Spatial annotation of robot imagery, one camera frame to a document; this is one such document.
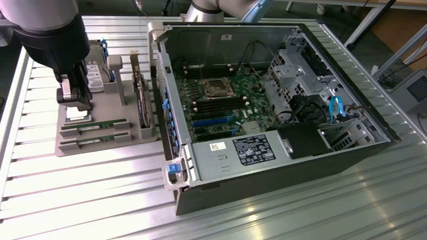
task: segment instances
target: blue pcie slot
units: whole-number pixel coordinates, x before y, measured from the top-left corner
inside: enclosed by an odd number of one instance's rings
[[[192,122],[193,127],[202,127],[202,126],[209,126],[214,124],[225,124],[229,122],[230,117],[221,117],[217,119],[210,119],[210,120],[204,120],[204,121],[194,121]]]

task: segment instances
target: cable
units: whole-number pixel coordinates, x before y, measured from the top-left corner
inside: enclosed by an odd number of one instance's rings
[[[252,67],[250,69],[252,69],[254,75],[258,77],[258,79],[262,79],[261,76],[258,75],[258,73],[256,72],[254,68]]]
[[[169,16],[172,17],[173,16],[173,0],[172,0],[172,4],[170,4],[170,14],[169,14]]]
[[[200,59],[198,59],[198,71],[200,71],[200,80],[202,81],[202,76],[201,76],[201,63],[200,63]]]
[[[242,61],[244,61],[244,58],[245,58],[245,55],[246,55],[246,52],[248,52],[248,49],[249,49],[249,46],[250,46],[250,45],[252,45],[252,47],[253,47],[253,50],[252,50],[252,55],[250,55],[250,58],[248,59],[248,61],[252,60],[253,53],[254,53],[254,44],[260,44],[260,45],[268,50],[272,58],[276,58],[276,55],[274,55],[273,51],[265,46],[265,44],[264,44],[261,41],[258,41],[258,40],[250,41],[250,42],[246,43],[246,45],[245,45],[245,47],[244,47],[242,55],[241,55],[241,57],[240,57],[240,60],[238,60],[237,65],[236,65],[234,68],[233,68],[233,71],[236,71],[236,70],[238,69],[238,67],[240,67],[240,65],[241,65],[241,63],[242,63]]]
[[[402,67],[400,67],[396,71],[393,71],[393,73],[388,74],[384,78],[388,78],[390,75],[393,75],[396,72],[401,71],[402,69],[405,69],[410,64],[416,63],[418,60],[421,60],[424,57],[427,56],[427,53],[420,56],[416,60],[413,60],[412,62],[409,62],[406,65],[404,65]]]
[[[322,109],[322,107],[321,107],[316,102],[304,102],[304,103],[301,104],[301,107],[298,108],[298,110],[294,111],[294,112],[292,111],[290,117],[284,121],[285,123],[288,123],[289,120],[292,120],[292,119],[294,118],[296,114],[298,114],[300,110],[302,109],[304,105],[306,105],[306,104],[308,104],[308,105],[313,105],[313,106],[320,110],[321,115],[322,115],[322,117],[324,117],[324,121],[325,121],[325,123],[328,122],[326,112],[325,112],[325,110]]]
[[[390,69],[388,70],[390,72],[389,77],[381,76],[377,82],[384,88],[388,87],[392,89],[402,81],[402,79],[394,75],[394,72]]]
[[[418,46],[418,48],[417,48],[416,53],[413,54],[413,56],[416,56],[416,55],[420,53],[420,50],[421,50],[422,45],[424,45],[425,42],[427,42],[427,38],[425,38],[424,42],[421,43],[421,45]]]
[[[2,97],[0,97],[0,110],[2,109],[3,103],[5,103],[5,99]]]
[[[138,8],[138,6],[137,6],[137,4],[136,4],[136,1],[134,1],[134,0],[130,0],[130,1],[132,1],[132,4],[133,4],[133,8],[134,8],[136,14],[137,14],[137,16],[140,17],[140,16],[141,16],[141,13],[140,13],[140,8]]]
[[[178,14],[182,13],[182,9],[181,9],[181,6],[180,6],[180,0],[176,0],[176,5],[177,5],[177,9],[178,9]]]
[[[170,63],[172,68],[174,67],[176,61],[180,60],[180,59],[181,59],[182,62],[185,62],[185,58],[184,58],[182,56],[176,57],[176,58],[172,60],[172,63]]]
[[[362,4],[362,6],[361,6],[361,9],[366,6],[368,2],[369,2],[369,0],[365,0],[364,4]],[[344,33],[346,32],[348,27],[349,27],[349,24],[346,24],[344,30],[341,31],[341,33],[340,33],[340,35],[338,35],[338,38],[337,38],[338,40],[341,39]]]
[[[422,125],[421,125],[421,115],[420,115],[420,114],[417,114],[417,124],[418,124],[420,130],[421,130],[421,131],[424,132],[424,134],[427,135],[427,132],[425,132],[424,127],[422,127]]]

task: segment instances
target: motherboard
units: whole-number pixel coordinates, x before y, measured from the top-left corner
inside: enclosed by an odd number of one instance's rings
[[[193,143],[261,133],[274,122],[260,76],[241,68],[229,76],[188,79],[176,86]]]

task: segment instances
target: floor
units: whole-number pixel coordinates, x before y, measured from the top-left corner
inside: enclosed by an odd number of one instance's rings
[[[168,6],[168,13],[177,16],[180,13],[185,13],[189,7],[189,0],[173,0],[173,5]],[[77,0],[78,10],[82,15],[106,15],[106,16],[134,16],[137,11],[134,10],[132,0]],[[164,8],[165,1],[144,1],[142,11],[148,16],[160,16],[160,10]],[[316,5],[310,3],[294,3],[292,12],[285,12],[286,2],[274,1],[269,8],[265,18],[304,18],[317,19],[332,30],[336,36],[340,37],[344,42],[350,35],[353,29],[358,24],[358,20],[350,14],[341,12],[341,7],[337,5],[329,5],[325,16],[320,16],[316,13]],[[9,93],[9,87],[11,83],[14,67],[18,59],[19,43],[13,40],[9,46],[0,47],[0,97],[6,99]],[[369,70],[373,65],[380,66],[386,59],[392,56],[392,51],[378,40],[378,38],[368,33],[358,45],[352,51],[353,55]],[[392,70],[397,69],[400,65],[392,66]],[[410,73],[410,69],[405,68],[394,76],[389,76],[388,79],[404,79]],[[2,112],[3,104],[0,106],[0,114]]]

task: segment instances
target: metal rail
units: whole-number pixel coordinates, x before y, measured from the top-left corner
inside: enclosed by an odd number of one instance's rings
[[[130,50],[149,79],[149,21],[177,19],[84,17],[89,39],[104,38],[108,53],[122,56],[122,81],[132,78]],[[22,51],[0,123],[0,239],[425,239],[427,147],[418,131],[324,25],[268,21],[306,24],[402,141],[330,177],[174,216],[160,141],[53,155],[57,82]]]

